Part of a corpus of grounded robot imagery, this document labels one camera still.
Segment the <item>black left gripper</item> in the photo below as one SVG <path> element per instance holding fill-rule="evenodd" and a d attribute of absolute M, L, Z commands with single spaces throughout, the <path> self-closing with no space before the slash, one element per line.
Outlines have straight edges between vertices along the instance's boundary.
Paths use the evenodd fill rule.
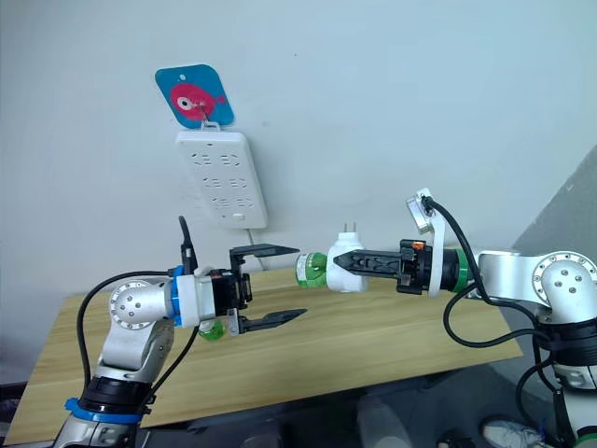
<path fill-rule="evenodd" d="M 257 244 L 234 247 L 229 251 L 230 270 L 211 270 L 211 284 L 214 295 L 215 315 L 225 316 L 229 311 L 229 333 L 240 336 L 246 332 L 274 329 L 303 315 L 306 309 L 293 309 L 268 313 L 258 319 L 249 319 L 239 314 L 246 309 L 253 299 L 251 279 L 248 273 L 242 273 L 244 258 L 269 258 L 298 253 L 294 247 Z"/>

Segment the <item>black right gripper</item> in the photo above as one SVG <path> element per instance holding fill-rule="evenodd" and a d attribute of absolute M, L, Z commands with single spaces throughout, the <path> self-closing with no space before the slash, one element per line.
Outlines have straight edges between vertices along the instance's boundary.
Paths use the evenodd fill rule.
<path fill-rule="evenodd" d="M 433 248 L 424 241 L 403 239 L 400 250 L 356 249 L 337 255 L 333 261 L 349 273 L 396 280 L 398 293 L 421 295 L 429 289 Z"/>

